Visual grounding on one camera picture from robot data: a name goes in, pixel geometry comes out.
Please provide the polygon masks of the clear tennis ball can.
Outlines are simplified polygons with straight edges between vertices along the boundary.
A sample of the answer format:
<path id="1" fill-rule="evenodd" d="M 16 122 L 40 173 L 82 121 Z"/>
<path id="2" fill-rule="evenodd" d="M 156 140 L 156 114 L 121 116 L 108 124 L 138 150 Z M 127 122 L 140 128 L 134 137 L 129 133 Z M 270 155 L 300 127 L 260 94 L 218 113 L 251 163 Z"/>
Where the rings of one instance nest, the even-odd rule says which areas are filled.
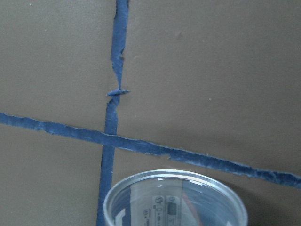
<path id="1" fill-rule="evenodd" d="M 159 169 L 129 176 L 106 195 L 107 226 L 246 226 L 240 197 L 194 172 Z"/>

